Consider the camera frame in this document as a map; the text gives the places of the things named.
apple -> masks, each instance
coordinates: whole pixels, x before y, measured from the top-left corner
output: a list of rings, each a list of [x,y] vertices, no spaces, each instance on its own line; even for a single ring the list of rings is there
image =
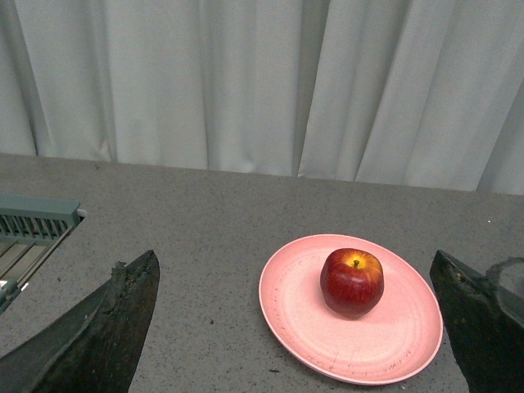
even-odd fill
[[[334,250],[320,273],[326,305],[347,318],[369,312],[384,293],[384,272],[375,255],[355,248]]]

